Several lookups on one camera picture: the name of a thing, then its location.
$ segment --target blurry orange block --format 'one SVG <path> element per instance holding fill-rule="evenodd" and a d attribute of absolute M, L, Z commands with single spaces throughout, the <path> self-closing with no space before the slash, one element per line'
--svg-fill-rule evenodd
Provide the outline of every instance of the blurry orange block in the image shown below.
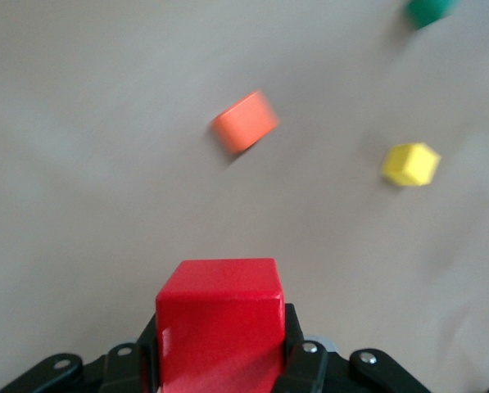
<path fill-rule="evenodd" d="M 233 104 L 211 123 L 231 154 L 245 151 L 277 125 L 274 110 L 258 90 Z"/>

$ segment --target wrinkled gray fabric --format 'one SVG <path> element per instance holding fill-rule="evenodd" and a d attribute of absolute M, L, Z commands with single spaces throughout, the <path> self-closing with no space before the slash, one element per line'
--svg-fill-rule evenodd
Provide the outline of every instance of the wrinkled gray fabric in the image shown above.
<path fill-rule="evenodd" d="M 489 387 L 489 1 L 0 1 L 0 386 L 134 339 L 184 259 L 272 256 L 307 334 Z M 208 124 L 260 88 L 281 125 Z M 433 183 L 378 177 L 426 142 Z"/>

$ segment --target yellow cube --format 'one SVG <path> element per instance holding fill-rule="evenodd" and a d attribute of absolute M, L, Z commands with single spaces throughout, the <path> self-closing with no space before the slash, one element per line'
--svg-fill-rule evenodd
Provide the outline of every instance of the yellow cube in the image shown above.
<path fill-rule="evenodd" d="M 440 159 L 426 143 L 398 145 L 388 152 L 381 173 L 397 186 L 423 186 L 432 182 Z"/>

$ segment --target green cube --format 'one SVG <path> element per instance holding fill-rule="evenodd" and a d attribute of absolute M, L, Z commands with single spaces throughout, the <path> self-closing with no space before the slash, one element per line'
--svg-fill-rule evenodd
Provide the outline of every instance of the green cube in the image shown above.
<path fill-rule="evenodd" d="M 412 0 L 405 11 L 421 29 L 448 15 L 454 5 L 455 0 Z"/>

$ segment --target cube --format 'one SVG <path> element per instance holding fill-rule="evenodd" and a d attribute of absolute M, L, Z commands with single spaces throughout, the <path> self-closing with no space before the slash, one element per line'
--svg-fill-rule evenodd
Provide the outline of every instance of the cube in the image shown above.
<path fill-rule="evenodd" d="M 382 175 L 398 186 L 423 186 L 432 182 L 440 159 L 425 143 L 395 146 L 387 154 Z"/>
<path fill-rule="evenodd" d="M 233 104 L 211 123 L 231 154 L 245 151 L 277 125 L 277 116 L 260 91 Z"/>
<path fill-rule="evenodd" d="M 156 297 L 162 393 L 266 393 L 283 370 L 275 260 L 186 260 Z"/>
<path fill-rule="evenodd" d="M 412 0 L 405 12 L 421 29 L 448 15 L 454 5 L 455 0 Z"/>

